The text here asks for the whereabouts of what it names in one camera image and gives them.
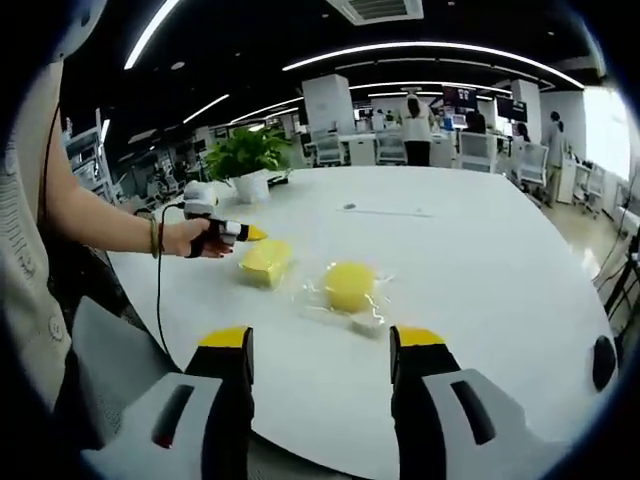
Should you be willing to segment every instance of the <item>person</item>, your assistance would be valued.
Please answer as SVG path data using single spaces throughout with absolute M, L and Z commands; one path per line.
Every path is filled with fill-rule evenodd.
M 192 219 L 166 225 L 159 245 L 160 228 L 155 220 L 120 210 L 79 185 L 62 143 L 62 71 L 61 60 L 41 68 L 1 152 L 0 254 L 6 319 L 3 327 L 34 391 L 53 417 L 66 426 L 86 422 L 86 412 L 80 411 L 83 402 L 72 339 L 58 300 L 48 289 L 50 252 L 43 237 L 50 234 L 120 252 L 156 255 L 161 248 L 165 255 L 186 257 L 191 241 L 209 228 L 209 222 Z M 222 243 L 209 242 L 203 256 L 220 258 L 230 252 Z M 71 266 L 74 259 L 67 261 Z M 70 430 L 73 436 L 83 429 Z M 84 432 L 78 435 L 90 435 Z
M 476 111 L 476 122 L 477 122 L 477 133 L 481 133 L 482 135 L 487 134 L 487 121 L 484 118 L 484 115 L 480 112 Z
M 378 132 L 380 130 L 384 130 L 384 121 L 385 121 L 385 116 L 384 116 L 384 112 L 382 111 L 381 108 L 379 108 L 374 114 L 373 114 L 373 118 L 371 119 L 371 123 L 373 126 L 373 130 L 375 132 Z
M 521 138 L 524 142 L 526 143 L 531 143 L 531 138 L 529 137 L 529 129 L 527 128 L 527 125 L 524 123 L 518 123 L 516 125 L 516 134 L 517 137 L 516 138 Z
M 428 167 L 431 157 L 431 109 L 416 95 L 409 95 L 403 105 L 402 134 L 409 165 Z
M 551 123 L 548 125 L 542 145 L 549 148 L 547 153 L 547 186 L 545 192 L 545 204 L 553 208 L 560 185 L 562 174 L 562 158 L 564 156 L 564 123 L 560 120 L 558 112 L 551 112 Z
M 484 115 L 476 110 L 469 110 L 465 115 L 465 121 L 467 122 L 467 132 L 480 133 L 485 135 L 487 133 L 487 126 L 484 120 Z

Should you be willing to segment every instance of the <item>white pot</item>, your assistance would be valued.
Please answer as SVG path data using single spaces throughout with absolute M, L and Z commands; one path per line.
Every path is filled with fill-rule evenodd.
M 262 203 L 269 199 L 266 170 L 259 170 L 232 180 L 241 202 Z

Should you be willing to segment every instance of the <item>air conditioner vent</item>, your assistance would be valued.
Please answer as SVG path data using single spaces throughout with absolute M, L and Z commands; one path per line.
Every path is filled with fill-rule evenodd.
M 327 0 L 354 25 L 424 18 L 422 0 Z

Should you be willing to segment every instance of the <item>ceiling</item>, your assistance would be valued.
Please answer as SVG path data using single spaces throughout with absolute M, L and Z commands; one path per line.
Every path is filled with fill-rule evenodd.
M 135 66 L 124 70 L 138 37 L 163 4 L 109 0 L 91 38 L 65 64 L 62 113 L 81 130 L 83 120 L 100 107 L 112 120 L 106 140 L 111 161 L 136 148 L 148 149 L 149 142 L 163 138 L 164 129 L 179 125 L 171 130 L 175 138 L 198 126 L 227 123 L 298 97 L 302 81 L 334 72 L 346 76 L 350 85 L 416 80 L 495 85 L 532 76 L 543 87 L 576 88 L 509 58 L 442 48 L 355 53 L 282 71 L 291 63 L 349 47 L 446 41 L 503 50 L 545 65 L 589 54 L 584 39 L 570 27 L 568 14 L 551 9 L 550 2 L 424 0 L 422 20 L 356 27 L 325 0 L 181 0 Z M 172 70 L 176 62 L 185 65 Z M 598 81 L 595 70 L 569 74 L 585 84 Z M 359 100 L 369 93 L 397 90 L 362 89 L 352 95 Z M 225 94 L 228 99 L 182 125 Z M 130 137 L 149 129 L 158 132 L 128 145 Z

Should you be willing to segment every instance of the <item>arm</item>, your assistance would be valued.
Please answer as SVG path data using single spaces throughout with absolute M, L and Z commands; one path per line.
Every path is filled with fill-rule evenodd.
M 46 182 L 47 218 L 65 237 L 84 245 L 116 252 L 151 253 L 151 222 L 105 202 L 78 185 L 62 145 L 60 119 L 51 139 Z M 187 256 L 190 241 L 208 228 L 208 221 L 189 220 L 164 229 L 164 252 Z M 223 251 L 206 251 L 218 257 Z

